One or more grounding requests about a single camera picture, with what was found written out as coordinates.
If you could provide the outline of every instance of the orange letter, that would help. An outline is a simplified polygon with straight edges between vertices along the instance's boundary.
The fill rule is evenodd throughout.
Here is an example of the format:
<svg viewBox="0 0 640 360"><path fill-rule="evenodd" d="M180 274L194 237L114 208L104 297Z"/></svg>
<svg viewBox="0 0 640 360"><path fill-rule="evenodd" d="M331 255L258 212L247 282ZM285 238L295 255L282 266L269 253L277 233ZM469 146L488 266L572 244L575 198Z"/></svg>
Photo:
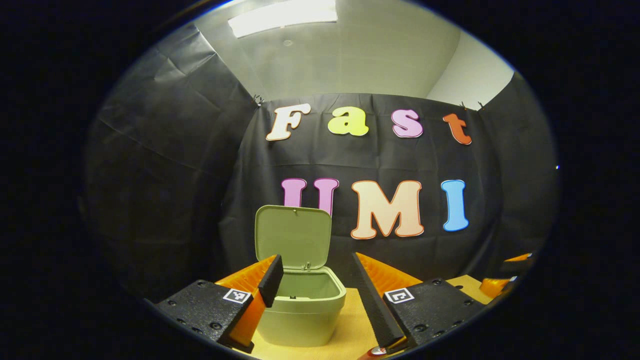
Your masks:
<svg viewBox="0 0 640 360"><path fill-rule="evenodd" d="M462 127L466 127L467 124L464 121L458 119L458 116L456 116L456 114L448 114L447 116L443 117L442 120L449 123L451 134L457 142L463 145L469 145L471 143L471 137L465 135L465 132L462 130Z"/></svg>
<svg viewBox="0 0 640 360"><path fill-rule="evenodd" d="M376 219L380 231L389 236L396 220L400 226L396 235L418 236L424 232L420 224L418 194L422 185L417 181L403 181L398 184L393 200L389 202L375 181L356 181L351 189L358 194L358 226L351 232L354 239L371 239L376 231L371 227L371 215Z"/></svg>
<svg viewBox="0 0 640 360"><path fill-rule="evenodd" d="M290 124L291 129L295 129L300 125L300 118L302 114L308 114L311 111L311 105L301 104L294 106L284 106L283 108L277 108L273 112L276 113L276 119L273 121L273 127L271 132L267 134L267 140L285 140L291 136L291 133L287 131L287 126Z"/></svg>

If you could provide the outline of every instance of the blue letter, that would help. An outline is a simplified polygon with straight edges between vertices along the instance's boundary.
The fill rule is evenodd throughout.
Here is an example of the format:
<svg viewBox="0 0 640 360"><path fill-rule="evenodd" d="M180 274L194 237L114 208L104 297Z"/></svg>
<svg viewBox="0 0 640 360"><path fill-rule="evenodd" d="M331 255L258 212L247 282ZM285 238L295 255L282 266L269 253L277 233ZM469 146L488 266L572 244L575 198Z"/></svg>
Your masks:
<svg viewBox="0 0 640 360"><path fill-rule="evenodd" d="M444 224L446 231L458 231L469 225L469 220L465 218L465 199L462 189L465 182L462 180L446 180L442 182L442 190L447 193L447 207L449 208L449 219Z"/></svg>

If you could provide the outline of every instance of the letter m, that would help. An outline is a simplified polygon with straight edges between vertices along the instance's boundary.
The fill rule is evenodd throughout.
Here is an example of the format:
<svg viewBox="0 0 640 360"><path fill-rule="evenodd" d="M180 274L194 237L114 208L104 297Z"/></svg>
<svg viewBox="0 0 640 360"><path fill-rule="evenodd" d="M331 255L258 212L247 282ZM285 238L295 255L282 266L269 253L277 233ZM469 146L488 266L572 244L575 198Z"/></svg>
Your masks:
<svg viewBox="0 0 640 360"><path fill-rule="evenodd" d="M396 235L418 236L424 232L420 224L418 194L422 185L418 181L398 184L393 200L389 202L375 181L357 181L351 189L358 194L358 226L351 232L354 239L371 239L376 236L371 218L375 218L384 236L389 236L396 220L400 225Z"/></svg>

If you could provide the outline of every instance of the colorful cutout letter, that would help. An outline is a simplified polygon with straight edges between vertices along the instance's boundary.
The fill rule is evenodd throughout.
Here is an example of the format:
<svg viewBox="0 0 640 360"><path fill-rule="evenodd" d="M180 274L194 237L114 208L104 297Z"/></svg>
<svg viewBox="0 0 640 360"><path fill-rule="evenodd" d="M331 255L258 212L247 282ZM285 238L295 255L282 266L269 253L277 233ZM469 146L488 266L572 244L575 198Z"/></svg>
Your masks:
<svg viewBox="0 0 640 360"><path fill-rule="evenodd" d="M357 181L351 186L358 194L358 226L351 232L354 239L371 239L376 231L371 227L371 216L376 219L384 236L389 236L398 217L400 226L396 235L417 236L424 232L420 224L420 204L418 194L422 185L417 181L403 181L398 184L391 202L375 181Z"/></svg>
<svg viewBox="0 0 640 360"><path fill-rule="evenodd" d="M391 114L395 123L394 133L399 138L417 138L422 135L422 125L418 122L418 114L413 110L396 110Z"/></svg>
<svg viewBox="0 0 640 360"><path fill-rule="evenodd" d="M469 220L465 218L465 199L462 190L465 188L465 182L462 180L446 180L440 185L442 190L447 193L447 209L449 218L444 224L446 231L458 231L469 225Z"/></svg>
<svg viewBox="0 0 640 360"><path fill-rule="evenodd" d="M284 189L284 206L299 208L302 203L302 190L307 187L303 179L285 179L282 181Z"/></svg>
<svg viewBox="0 0 640 360"><path fill-rule="evenodd" d="M302 114L308 114L310 111L311 105L309 104L284 106L274 110L273 112L276 113L276 119L273 121L271 132L267 134L267 140L276 141L288 139L291 136L291 132L287 130L287 126L291 125L291 129L295 129L300 125Z"/></svg>
<svg viewBox="0 0 640 360"><path fill-rule="evenodd" d="M336 179L317 179L314 186L318 189L318 208L325 210L331 216L333 211L333 191L340 186Z"/></svg>
<svg viewBox="0 0 640 360"><path fill-rule="evenodd" d="M462 129L462 127L467 126L467 123L465 123L463 120L458 119L458 116L456 114L448 114L447 116L443 117L442 120L449 123L451 134L457 142L463 145L469 145L471 143L471 137L465 135L465 132Z"/></svg>
<svg viewBox="0 0 640 360"><path fill-rule="evenodd" d="M366 115L360 108L354 106L345 106L343 108L337 108L333 111L333 119L329 121L329 131L334 134L351 134L355 136L362 136L369 131L369 128L365 124Z"/></svg>

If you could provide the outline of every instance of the green plastic bin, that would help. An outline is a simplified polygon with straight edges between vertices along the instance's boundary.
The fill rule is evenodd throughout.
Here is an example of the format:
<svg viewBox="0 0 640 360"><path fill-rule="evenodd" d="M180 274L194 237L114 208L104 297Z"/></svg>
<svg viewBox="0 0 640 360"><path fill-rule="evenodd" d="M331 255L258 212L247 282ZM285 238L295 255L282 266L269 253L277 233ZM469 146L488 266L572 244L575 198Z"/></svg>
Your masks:
<svg viewBox="0 0 640 360"><path fill-rule="evenodd" d="M347 293L326 267L331 216L324 210L267 205L255 215L255 255L282 256L284 275L258 332L274 345L319 347L331 339Z"/></svg>

